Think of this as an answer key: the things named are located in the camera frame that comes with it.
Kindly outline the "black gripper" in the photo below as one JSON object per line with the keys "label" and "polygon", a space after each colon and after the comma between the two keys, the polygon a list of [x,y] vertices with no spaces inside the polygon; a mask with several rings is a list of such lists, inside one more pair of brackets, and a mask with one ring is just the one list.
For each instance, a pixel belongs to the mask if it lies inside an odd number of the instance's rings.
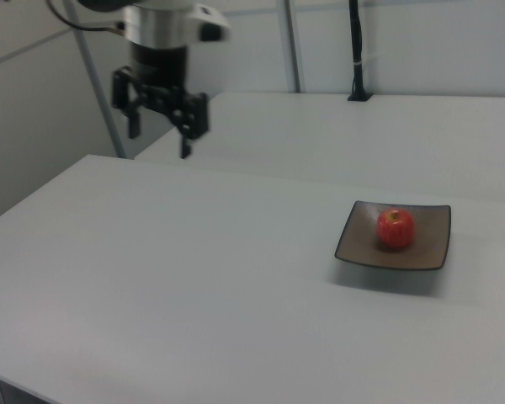
{"label": "black gripper", "polygon": [[184,90],[188,48],[158,50],[132,43],[130,56],[130,66],[113,72],[111,88],[112,106],[127,118],[128,137],[141,134],[141,106],[170,114],[181,135],[180,158],[186,159],[193,142],[210,130],[208,95]]}

